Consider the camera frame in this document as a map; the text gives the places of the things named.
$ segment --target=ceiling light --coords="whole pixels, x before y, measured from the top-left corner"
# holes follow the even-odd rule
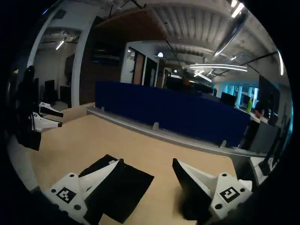
[[[233,14],[231,15],[231,17],[235,18],[243,8],[244,8],[244,4],[240,3],[238,7],[235,9],[235,11],[233,12]]]
[[[202,74],[204,71],[205,71],[205,70],[201,70],[201,71],[196,70],[195,72],[196,72],[197,74]]]
[[[237,0],[232,0],[231,8],[234,8],[237,5]]]
[[[280,61],[280,75],[282,76],[284,74],[284,62],[282,60],[282,57],[281,57],[278,49],[277,49],[277,52],[278,52],[279,61]]]
[[[194,77],[199,76],[199,77],[202,77],[203,79],[205,79],[205,80],[207,80],[207,81],[209,81],[209,82],[212,81],[211,79],[209,79],[208,77],[202,75],[201,73],[195,72],[194,74],[195,74]]]
[[[173,78],[179,78],[179,79],[181,79],[181,78],[182,78],[181,76],[174,75],[174,74],[171,74],[171,77],[173,77]]]
[[[56,50],[58,50],[59,47],[60,47],[64,42],[65,42],[65,40],[63,39],[63,40],[59,43],[59,45],[56,47]]]
[[[191,66],[190,68],[220,68],[220,69],[232,69],[232,70],[248,72],[245,69],[240,69],[240,68],[235,68],[235,67],[226,67],[226,66]]]
[[[43,14],[42,15],[44,15],[46,12],[48,11],[48,9],[46,9],[44,12],[43,12]]]
[[[238,68],[247,68],[247,67],[245,67],[245,66],[237,66],[237,65],[230,65],[230,64],[192,64],[192,65],[190,65],[190,67],[194,67],[194,66],[232,66],[232,67],[238,67]]]

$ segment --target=office desk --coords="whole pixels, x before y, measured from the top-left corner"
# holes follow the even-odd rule
[[[238,109],[238,110],[240,110],[240,111],[242,111],[242,112],[244,112],[244,113],[247,113],[246,111],[244,111],[244,110],[242,110],[240,108],[237,108],[237,107],[235,107],[235,108]],[[250,120],[253,120],[253,121],[257,122],[257,123],[260,123],[260,121],[261,121],[260,118],[257,118],[254,113],[251,112],[249,114],[250,114]]]
[[[33,169],[42,191],[69,172],[80,173],[109,154],[154,176],[147,192],[126,220],[130,225],[185,225],[178,212],[182,193],[172,168],[173,158],[212,175],[228,172],[236,177],[229,157],[209,154],[160,141],[94,115],[87,115],[42,133],[40,151],[31,152]],[[103,215],[100,224],[119,224]]]
[[[264,158],[262,158],[262,157],[250,157],[250,165],[253,170],[253,174],[254,174],[257,185],[260,185],[268,177],[268,176],[263,175],[260,167],[258,166],[258,164],[260,162],[262,162],[263,160],[264,160]],[[273,158],[270,158],[270,160],[268,162],[268,164],[270,166],[270,170],[271,170],[272,160],[273,160]]]

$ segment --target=wooden ceiling panel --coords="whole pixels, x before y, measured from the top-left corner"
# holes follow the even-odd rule
[[[107,35],[125,42],[166,40],[166,35],[150,9],[141,9],[115,16],[94,26]]]

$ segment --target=blue cubicle divider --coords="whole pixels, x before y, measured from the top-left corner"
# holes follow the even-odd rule
[[[96,83],[95,106],[182,135],[237,147],[250,115],[221,102],[177,91],[108,81]]]

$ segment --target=doorway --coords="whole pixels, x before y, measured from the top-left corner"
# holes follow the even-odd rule
[[[128,48],[124,63],[122,83],[142,84],[145,56],[133,48]]]
[[[142,84],[145,56],[139,52],[135,54],[135,65],[133,71],[133,84]]]
[[[154,86],[157,63],[147,58],[144,86]]]

